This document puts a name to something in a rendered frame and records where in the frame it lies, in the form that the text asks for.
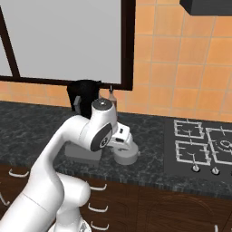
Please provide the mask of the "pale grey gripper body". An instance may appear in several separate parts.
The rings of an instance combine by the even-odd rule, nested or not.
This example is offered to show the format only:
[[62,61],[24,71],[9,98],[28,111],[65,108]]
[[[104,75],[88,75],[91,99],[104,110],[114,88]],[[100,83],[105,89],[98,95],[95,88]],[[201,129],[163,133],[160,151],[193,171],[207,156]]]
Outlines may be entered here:
[[139,156],[139,147],[134,141],[129,143],[110,142],[114,160],[123,166],[132,165]]

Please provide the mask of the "black blender with grey base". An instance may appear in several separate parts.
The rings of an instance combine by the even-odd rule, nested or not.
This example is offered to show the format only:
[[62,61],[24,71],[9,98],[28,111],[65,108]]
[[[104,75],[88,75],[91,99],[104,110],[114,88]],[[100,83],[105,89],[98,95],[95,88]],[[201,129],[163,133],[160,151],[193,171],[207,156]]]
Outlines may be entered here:
[[[67,86],[67,93],[70,99],[72,111],[84,118],[90,119],[92,116],[92,102],[99,98],[101,81],[79,80],[71,82]],[[64,154],[73,161],[94,164],[101,159],[102,152],[88,151],[73,143],[67,143]]]

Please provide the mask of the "dark wood drawer front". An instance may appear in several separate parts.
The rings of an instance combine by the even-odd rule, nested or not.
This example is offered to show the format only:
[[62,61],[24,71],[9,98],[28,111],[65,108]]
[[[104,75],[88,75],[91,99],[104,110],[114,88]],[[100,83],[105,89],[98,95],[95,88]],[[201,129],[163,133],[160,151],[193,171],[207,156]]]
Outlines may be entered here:
[[102,179],[87,179],[87,182],[92,187],[103,187],[107,184],[107,188],[104,191],[93,191],[92,195],[102,196],[104,198],[129,198],[137,199],[139,187],[131,184],[124,184],[115,181],[107,181]]
[[7,164],[0,164],[0,183],[6,185],[7,187],[10,186],[21,186],[24,187],[29,179],[29,175],[26,178],[15,178],[8,174],[8,171],[12,169],[13,173],[16,174],[25,174],[30,169],[23,166],[11,166]]
[[[105,213],[97,213],[88,209],[88,204],[91,203],[93,208],[105,208],[108,206],[108,211]],[[91,197],[90,200],[81,207],[83,215],[94,215],[103,218],[126,218],[133,219],[137,216],[138,199],[115,198],[115,197]]]
[[123,221],[118,219],[110,219],[104,217],[83,217],[89,225],[91,222],[97,227],[106,227],[110,225],[109,229],[106,231],[99,231],[92,228],[92,232],[136,232],[136,226],[134,223],[129,221]]

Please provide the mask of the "brown bottle with black cap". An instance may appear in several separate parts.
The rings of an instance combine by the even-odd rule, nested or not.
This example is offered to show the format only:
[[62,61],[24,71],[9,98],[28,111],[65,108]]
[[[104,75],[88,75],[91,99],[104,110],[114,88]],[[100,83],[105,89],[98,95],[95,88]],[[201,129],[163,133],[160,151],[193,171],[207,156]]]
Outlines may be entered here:
[[117,99],[115,98],[115,96],[113,94],[112,86],[109,89],[109,100],[114,104],[115,109],[117,109]]

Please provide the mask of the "black hob with grey grates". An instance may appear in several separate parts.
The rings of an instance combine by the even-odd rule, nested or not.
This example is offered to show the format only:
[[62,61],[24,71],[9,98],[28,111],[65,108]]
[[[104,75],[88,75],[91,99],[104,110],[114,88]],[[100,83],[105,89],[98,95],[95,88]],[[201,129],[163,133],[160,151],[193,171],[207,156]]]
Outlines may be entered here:
[[165,173],[232,183],[232,123],[166,118],[164,129]]

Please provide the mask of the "dark wood cupboard door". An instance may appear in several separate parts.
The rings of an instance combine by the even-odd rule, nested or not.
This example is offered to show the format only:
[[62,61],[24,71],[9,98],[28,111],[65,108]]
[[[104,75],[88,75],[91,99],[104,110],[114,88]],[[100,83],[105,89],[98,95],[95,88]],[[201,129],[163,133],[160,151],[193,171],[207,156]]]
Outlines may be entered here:
[[200,198],[140,187],[138,232],[223,232],[216,215]]

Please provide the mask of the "dark framed window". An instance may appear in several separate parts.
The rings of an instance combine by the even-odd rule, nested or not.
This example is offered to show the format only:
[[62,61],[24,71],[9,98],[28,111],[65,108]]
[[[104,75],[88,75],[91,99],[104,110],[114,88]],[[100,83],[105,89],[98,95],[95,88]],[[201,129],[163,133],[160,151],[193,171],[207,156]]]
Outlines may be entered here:
[[136,0],[0,0],[0,81],[130,91]]

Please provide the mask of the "dark grey range hood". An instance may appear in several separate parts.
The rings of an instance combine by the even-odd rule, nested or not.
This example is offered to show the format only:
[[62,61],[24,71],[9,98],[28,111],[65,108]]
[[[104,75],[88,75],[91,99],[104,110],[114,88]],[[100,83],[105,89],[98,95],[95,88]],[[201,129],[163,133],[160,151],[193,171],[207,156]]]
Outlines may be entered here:
[[232,16],[232,0],[179,0],[190,15]]

